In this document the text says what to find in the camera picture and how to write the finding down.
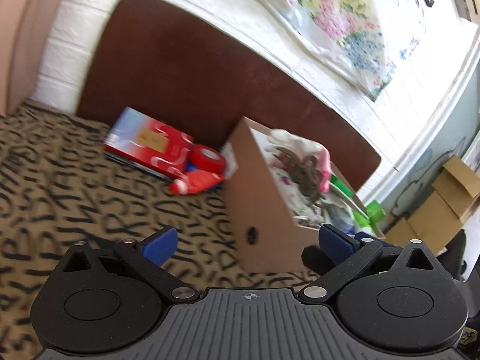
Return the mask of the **green plastic item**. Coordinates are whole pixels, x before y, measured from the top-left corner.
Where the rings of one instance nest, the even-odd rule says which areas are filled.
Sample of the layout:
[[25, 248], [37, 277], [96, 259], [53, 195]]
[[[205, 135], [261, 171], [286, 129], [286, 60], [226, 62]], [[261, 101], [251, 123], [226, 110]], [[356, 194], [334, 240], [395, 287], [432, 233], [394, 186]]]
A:
[[335, 174], [330, 176], [330, 190], [336, 193], [352, 210], [355, 221], [355, 233], [364, 232], [370, 236], [383, 239], [385, 236], [378, 224], [385, 218], [386, 213], [377, 201], [365, 205], [356, 194], [349, 189], [341, 178]]

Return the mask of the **brown cardboard storage box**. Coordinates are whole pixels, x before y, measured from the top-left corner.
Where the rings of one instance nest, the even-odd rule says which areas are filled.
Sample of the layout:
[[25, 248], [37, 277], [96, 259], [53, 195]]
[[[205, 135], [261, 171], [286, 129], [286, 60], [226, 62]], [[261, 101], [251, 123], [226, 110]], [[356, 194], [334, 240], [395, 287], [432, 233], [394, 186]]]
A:
[[224, 200], [237, 258], [249, 273], [303, 272], [301, 253], [317, 244], [321, 225], [355, 233], [360, 225], [353, 214], [365, 216], [366, 210], [357, 196], [346, 197], [336, 186], [310, 202], [279, 166], [269, 134], [269, 128], [242, 118], [222, 149]]

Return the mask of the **red white tube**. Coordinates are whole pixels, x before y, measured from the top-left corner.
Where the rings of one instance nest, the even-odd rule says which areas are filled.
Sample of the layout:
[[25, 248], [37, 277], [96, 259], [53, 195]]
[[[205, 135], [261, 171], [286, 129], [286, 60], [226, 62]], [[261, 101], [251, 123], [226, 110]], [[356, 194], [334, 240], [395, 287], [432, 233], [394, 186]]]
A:
[[194, 170], [186, 172], [184, 175], [174, 180], [170, 184], [169, 190], [175, 195], [200, 194], [208, 189], [216, 187], [223, 181], [224, 177], [222, 175], [204, 170]]

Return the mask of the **stacked cardboard boxes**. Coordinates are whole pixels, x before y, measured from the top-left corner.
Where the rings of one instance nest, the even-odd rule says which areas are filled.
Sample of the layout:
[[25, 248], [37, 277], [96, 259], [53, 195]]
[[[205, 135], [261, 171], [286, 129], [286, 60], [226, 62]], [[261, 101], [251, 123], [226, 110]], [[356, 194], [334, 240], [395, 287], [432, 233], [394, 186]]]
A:
[[400, 219], [385, 241], [403, 246], [416, 238], [439, 254], [479, 208], [479, 176], [453, 156], [434, 180], [433, 192], [409, 219]]

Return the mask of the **dark brown hair claw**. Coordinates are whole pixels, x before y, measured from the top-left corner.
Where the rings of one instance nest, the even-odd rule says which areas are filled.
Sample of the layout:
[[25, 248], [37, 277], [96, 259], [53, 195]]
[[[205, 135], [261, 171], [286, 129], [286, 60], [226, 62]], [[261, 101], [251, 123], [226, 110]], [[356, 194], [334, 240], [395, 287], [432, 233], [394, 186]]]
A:
[[320, 198], [320, 182], [323, 179], [322, 173], [317, 169], [317, 158], [314, 154], [307, 155], [301, 159], [292, 150], [275, 146], [277, 153], [274, 157], [280, 161], [289, 177], [298, 185], [301, 194], [310, 203], [316, 203]]

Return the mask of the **red tape roll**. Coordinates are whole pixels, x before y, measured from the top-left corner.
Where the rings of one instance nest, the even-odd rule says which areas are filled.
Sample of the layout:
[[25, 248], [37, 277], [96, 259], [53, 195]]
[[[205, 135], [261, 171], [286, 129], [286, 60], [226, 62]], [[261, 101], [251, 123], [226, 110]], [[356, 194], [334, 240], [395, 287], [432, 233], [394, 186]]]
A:
[[193, 145], [189, 161], [198, 169], [216, 174], [222, 174], [226, 168], [226, 160], [221, 153], [200, 144]]

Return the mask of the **red blue flat box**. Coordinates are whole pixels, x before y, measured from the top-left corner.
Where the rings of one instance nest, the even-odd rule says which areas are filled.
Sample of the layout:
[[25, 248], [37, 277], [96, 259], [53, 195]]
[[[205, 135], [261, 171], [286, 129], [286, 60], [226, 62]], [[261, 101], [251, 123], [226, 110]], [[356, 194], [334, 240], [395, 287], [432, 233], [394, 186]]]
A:
[[126, 107], [106, 135], [104, 149], [113, 158], [172, 180], [185, 171], [193, 143], [192, 136]]

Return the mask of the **letter patterned tan cloth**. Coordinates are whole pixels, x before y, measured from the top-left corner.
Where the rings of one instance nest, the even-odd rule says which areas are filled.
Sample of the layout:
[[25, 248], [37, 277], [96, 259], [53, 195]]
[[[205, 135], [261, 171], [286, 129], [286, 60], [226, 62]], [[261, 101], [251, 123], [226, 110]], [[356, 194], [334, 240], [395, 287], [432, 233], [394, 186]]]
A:
[[179, 244], [164, 269], [197, 289], [299, 289], [313, 272], [247, 273], [221, 193], [176, 197], [159, 178], [105, 157], [105, 124], [26, 101], [1, 119], [1, 357], [41, 349], [32, 302], [75, 242], [108, 249], [165, 226]]

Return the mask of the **dark brown wooden board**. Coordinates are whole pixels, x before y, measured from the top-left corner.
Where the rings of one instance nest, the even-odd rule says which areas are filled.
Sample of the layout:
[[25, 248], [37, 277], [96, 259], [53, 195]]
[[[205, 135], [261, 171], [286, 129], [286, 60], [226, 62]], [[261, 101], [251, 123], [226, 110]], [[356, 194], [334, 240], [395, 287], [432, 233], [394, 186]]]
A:
[[134, 108], [218, 149], [242, 118], [323, 144], [354, 189], [374, 147], [336, 111], [249, 47], [164, 0], [120, 0], [97, 44], [76, 113], [112, 125]]

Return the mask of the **floral plastic bag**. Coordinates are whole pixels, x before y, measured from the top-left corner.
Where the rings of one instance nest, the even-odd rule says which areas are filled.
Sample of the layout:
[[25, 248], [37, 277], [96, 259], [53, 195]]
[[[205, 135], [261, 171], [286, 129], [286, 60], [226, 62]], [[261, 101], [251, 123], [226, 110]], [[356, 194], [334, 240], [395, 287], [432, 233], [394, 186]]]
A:
[[371, 100], [389, 81], [374, 0], [258, 0], [312, 57]]

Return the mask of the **pink paper shopping bag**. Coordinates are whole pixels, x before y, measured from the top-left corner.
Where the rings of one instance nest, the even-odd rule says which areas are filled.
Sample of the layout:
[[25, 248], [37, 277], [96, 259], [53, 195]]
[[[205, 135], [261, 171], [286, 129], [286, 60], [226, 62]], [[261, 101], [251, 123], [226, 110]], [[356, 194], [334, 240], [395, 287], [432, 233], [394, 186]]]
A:
[[1, 115], [34, 91], [41, 59], [62, 0], [1, 0]]

